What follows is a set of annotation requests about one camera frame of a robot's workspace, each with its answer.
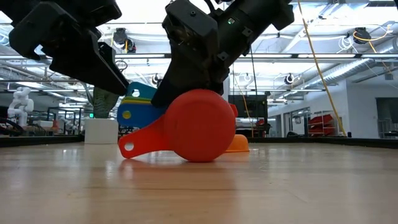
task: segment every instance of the green light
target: green light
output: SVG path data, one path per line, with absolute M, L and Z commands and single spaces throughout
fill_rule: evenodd
M 235 20 L 234 20 L 234 19 L 232 19 L 232 18 L 229 18 L 229 19 L 228 19 L 228 24 L 229 24 L 229 25 L 234 24 L 234 23 L 235 23 Z

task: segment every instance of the wooden floor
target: wooden floor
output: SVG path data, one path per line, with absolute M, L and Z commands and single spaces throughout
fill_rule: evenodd
M 0 149 L 0 223 L 398 223 L 398 150 L 253 144 L 187 163 L 116 146 Z

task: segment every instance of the ceiling light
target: ceiling light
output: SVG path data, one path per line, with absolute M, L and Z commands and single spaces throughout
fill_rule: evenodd
M 164 58 L 164 54 L 122 54 L 115 56 L 115 58 Z
M 257 89 L 257 91 L 288 91 L 288 90 L 283 90 L 283 89 Z
M 25 59 L 26 60 L 26 58 L 24 58 L 21 55 L 0 55 L 0 59 L 3 59 L 3 60 L 17 60 L 17 59 L 22 60 L 22 59 Z
M 4 90 L 4 91 L 17 91 L 17 90 Z M 38 92 L 38 90 L 30 90 L 31 92 Z
M 325 90 L 294 90 L 295 92 L 300 92 L 300 91 L 303 91 L 303 92 L 309 92 L 309 91 L 325 91 Z
M 268 103 L 268 105 L 286 105 L 286 103 Z
M 79 102 L 88 102 L 86 98 L 83 97 L 68 97 L 71 100 L 79 101 Z
M 45 87 L 41 84 L 32 83 L 32 82 L 17 82 L 17 84 L 32 87 L 32 88 L 44 88 Z
M 316 54 L 317 58 L 353 58 L 355 54 Z M 298 58 L 313 58 L 312 54 L 299 54 Z
M 253 54 L 253 58 L 291 58 L 291 57 L 292 57 L 291 54 Z M 239 58 L 251 58 L 251 54 Z
M 392 50 L 392 49 L 394 49 L 394 47 L 389 47 L 389 48 L 387 48 L 387 49 L 384 49 L 384 50 L 380 51 L 379 54 L 384 54 L 384 53 L 386 53 L 386 52 L 389 52 L 389 51 Z
M 87 103 L 61 103 L 61 105 L 86 105 Z
M 267 99 L 268 102 L 273 102 L 273 101 L 282 101 L 282 102 L 286 102 L 287 100 L 285 99 Z
M 251 80 L 251 77 L 249 76 L 249 74 L 246 74 L 246 76 L 244 77 L 244 81 L 248 82 Z
M 397 58 L 398 54 L 364 54 L 362 58 Z
M 238 118 L 241 122 L 257 122 L 257 118 Z
M 64 97 L 64 96 L 62 96 L 61 94 L 58 94 L 58 93 L 52 93 L 52 92 L 49 92 L 48 94 L 50 94 L 50 95 L 53 95 L 53 96 L 57 96 L 57 97 Z
M 66 104 L 60 104 L 59 107 L 62 107 L 62 108 L 83 108 L 83 105 L 66 105 Z
M 79 107 L 79 108 L 63 108 L 63 110 L 66 110 L 66 111 L 80 111 L 80 109 L 83 109 L 82 107 Z
M 74 90 L 43 90 L 43 91 L 45 91 L 45 92 L 71 92 Z

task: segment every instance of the cable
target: cable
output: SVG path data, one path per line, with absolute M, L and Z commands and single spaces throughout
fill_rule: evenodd
M 372 42 L 369 41 L 369 45 L 370 45 L 371 48 L 373 49 L 374 53 L 377 54 L 377 51 L 376 51 L 376 49 L 374 48 Z M 389 68 L 383 61 L 382 61 L 381 63 L 384 65 L 384 68 L 387 69 L 388 73 L 390 73 L 391 75 L 394 75 L 394 74 L 392 74 L 390 68 Z
M 255 99 L 255 101 L 256 101 L 256 117 L 257 117 L 257 122 L 258 122 L 259 121 L 259 108 L 258 108 L 259 105 L 258 105 L 258 101 L 257 101 L 257 97 L 258 97 L 257 79 L 256 79 L 256 71 L 254 70 L 254 58 L 253 58 L 253 51 L 252 51 L 251 45 L 250 45 L 250 54 L 251 54 L 251 63 L 252 63 L 252 67 L 253 67 L 254 90 L 256 91 L 256 99 Z
M 342 123 L 341 120 L 340 120 L 340 116 L 338 115 L 338 112 L 337 112 L 337 110 L 336 110 L 336 107 L 335 107 L 335 104 L 334 104 L 333 99 L 332 99 L 332 97 L 331 97 L 331 94 L 330 94 L 330 92 L 329 92 L 328 86 L 327 86 L 326 81 L 325 81 L 325 79 L 324 79 L 324 77 L 323 77 L 321 68 L 319 67 L 317 55 L 315 54 L 315 51 L 314 51 L 314 49 L 313 49 L 313 45 L 312 45 L 312 41 L 311 41 L 311 35 L 310 35 L 310 33 L 308 32 L 307 23 L 305 22 L 305 19 L 304 19 L 304 17 L 303 17 L 303 11 L 302 11 L 302 7 L 301 7 L 301 2 L 300 2 L 300 0 L 297 0 L 297 3 L 298 3 L 298 8 L 300 9 L 300 13 L 301 13 L 302 20 L 303 20 L 303 24 L 304 24 L 304 29 L 305 29 L 305 32 L 307 33 L 308 43 L 310 44 L 310 48 L 311 48 L 311 51 L 312 51 L 313 59 L 314 59 L 314 61 L 315 61 L 315 65 L 317 66 L 317 70 L 318 70 L 319 76 L 321 77 L 323 86 L 325 87 L 326 93 L 328 94 L 331 107 L 333 108 L 333 112 L 335 113 L 335 116 L 337 117 L 338 126 L 339 126 L 340 129 L 342 130 L 344 136 L 347 137 L 346 131 L 344 130 L 344 127 L 343 127 L 343 123 Z
M 337 52 L 340 53 L 344 50 L 349 50 L 354 45 L 354 40 L 351 37 L 343 37 L 338 41 L 338 46 L 341 50 Z
M 235 77 L 234 69 L 233 69 L 233 71 L 232 71 L 232 76 L 234 77 L 234 81 L 235 81 L 236 83 L 238 83 L 238 81 L 236 80 L 236 77 Z M 250 114 L 249 114 L 249 110 L 248 110 L 248 104 L 246 103 L 246 98 L 244 97 L 243 92 L 242 92 L 242 90 L 241 90 L 241 87 L 240 87 L 239 85 L 238 85 L 238 88 L 239 88 L 239 91 L 240 91 L 241 94 L 242 94 L 244 107 L 245 107 L 245 109 L 246 109 L 246 113 L 248 114 L 248 118 L 249 118 L 249 121 L 250 121 L 250 124 L 251 124 L 251 137 L 254 138 L 253 121 L 252 121 L 252 119 L 250 118 Z
M 141 40 L 141 41 L 147 41 L 147 42 L 170 42 L 168 38 L 166 37 L 140 37 L 140 36 L 135 36 L 135 35 L 129 35 L 130 38 L 134 40 Z M 336 40 L 340 39 L 342 37 L 346 37 L 345 35 L 339 35 L 336 37 L 312 37 L 312 41 L 326 41 L 326 40 Z M 257 38 L 257 40 L 271 40 L 271 39 L 293 39 L 294 37 L 291 37 L 289 35 L 266 35 L 266 36 L 260 36 Z
M 386 37 L 386 35 L 388 34 L 389 29 L 390 29 L 390 27 L 388 26 L 388 27 L 387 27 L 386 33 L 385 33 L 383 36 L 381 36 L 381 37 L 379 37 L 379 38 L 376 38 L 376 39 L 363 39 L 363 38 L 357 37 L 357 36 L 355 36 L 355 34 L 357 33 L 356 31 L 353 33 L 353 36 L 354 36 L 355 38 L 357 38 L 358 40 L 362 40 L 362 41 L 375 41 L 375 40 L 381 40 L 381 39 L 383 39 L 383 38 Z
M 355 50 L 355 52 L 356 52 L 357 54 L 359 54 L 359 52 L 356 50 L 356 48 L 355 48 L 354 46 L 353 46 L 353 49 Z M 377 77 L 380 76 L 380 75 L 377 74 L 371 67 L 369 67 L 369 65 L 367 65 L 366 63 L 365 63 L 365 65 L 367 66 L 367 68 L 368 68 L 375 76 L 377 76 Z M 396 86 L 394 86 L 394 85 L 392 85 L 392 84 L 390 84 L 390 83 L 387 83 L 387 85 L 389 85 L 389 86 L 391 86 L 391 87 L 393 87 L 393 88 L 395 88 L 395 89 L 398 90 L 398 87 L 396 87 Z
M 125 71 L 129 66 L 124 60 L 117 60 L 114 63 L 119 68 L 120 72 Z
M 0 133 L 2 133 L 2 134 L 20 136 L 24 133 L 24 129 L 21 126 L 19 126 L 19 124 L 15 123 L 13 121 L 10 121 L 6 118 L 0 118 L 0 123 L 5 123 L 6 126 L 7 126 L 7 124 L 10 124 L 12 126 L 12 129 L 3 128 L 0 126 Z
M 206 2 L 206 4 L 207 4 L 207 6 L 209 7 L 210 12 L 216 11 L 216 9 L 214 8 L 214 5 L 211 3 L 210 0 L 205 0 L 205 2 Z

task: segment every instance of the ceiling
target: ceiling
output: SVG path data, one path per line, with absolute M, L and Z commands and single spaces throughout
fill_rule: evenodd
M 116 28 L 124 27 L 127 29 L 128 36 L 136 43 L 137 54 L 158 54 L 169 53 L 169 43 L 161 26 L 166 13 L 165 6 L 170 0 L 117 0 L 123 15 L 121 18 L 111 21 L 107 24 L 99 26 L 98 29 L 103 33 L 102 41 L 111 43 L 111 37 Z M 191 0 L 197 7 L 205 12 L 209 12 L 207 5 L 203 0 Z M 303 17 L 308 22 L 309 32 L 313 39 L 314 49 L 316 53 L 326 54 L 349 54 L 353 51 L 350 47 L 347 50 L 342 49 L 342 40 L 348 32 L 352 33 L 355 27 L 366 27 L 367 31 L 373 38 L 381 37 L 386 33 L 387 25 L 390 25 L 389 33 L 385 38 L 374 42 L 378 45 L 385 42 L 398 32 L 398 10 L 396 7 L 366 7 L 367 1 L 347 1 L 356 2 L 352 4 L 327 4 L 328 1 L 302 1 Z M 225 8 L 226 4 L 216 5 L 216 7 Z M 307 36 L 305 35 L 301 14 L 296 3 L 294 5 L 295 22 L 281 31 L 277 31 L 270 26 L 255 43 L 252 45 L 255 54 L 279 54 L 279 53 L 310 53 Z M 0 13 L 0 39 L 7 37 L 12 27 L 8 24 L 10 20 Z M 12 55 L 16 54 L 6 42 L 0 41 L 0 54 Z M 353 44 L 358 52 L 365 52 L 370 49 L 369 45 Z M 7 63 L 15 65 L 22 71 L 13 70 L 19 75 L 20 80 L 67 80 L 61 74 L 54 73 L 49 70 L 48 64 L 37 63 L 31 60 L 3 60 Z M 170 59 L 154 58 L 154 59 L 125 59 L 129 67 L 123 71 L 123 74 L 130 81 L 144 82 L 151 85 L 152 77 L 157 74 L 162 76 L 169 66 Z M 327 70 L 337 63 L 321 63 L 321 69 Z M 298 82 L 307 82 L 313 76 L 306 74 L 316 71 L 315 64 L 311 61 L 307 62 L 256 62 L 254 70 L 257 78 L 258 88 L 288 88 L 284 85 L 284 77 L 286 74 L 293 74 L 296 77 L 302 77 Z M 236 86 L 242 88 L 254 88 L 253 67 L 251 62 L 237 62 L 231 68 L 231 75 L 236 75 Z M 15 80 L 15 77 L 7 75 L 5 69 L 0 72 L 0 77 L 7 80 Z M 11 83 L 10 85 L 1 85 L 0 88 L 16 88 L 21 84 Z M 81 90 L 81 92 L 58 92 L 58 96 L 54 96 L 59 100 L 64 100 L 65 96 L 78 97 L 80 100 L 86 98 L 83 86 L 80 83 L 60 82 L 60 83 L 41 83 L 43 89 L 59 89 L 59 90 Z

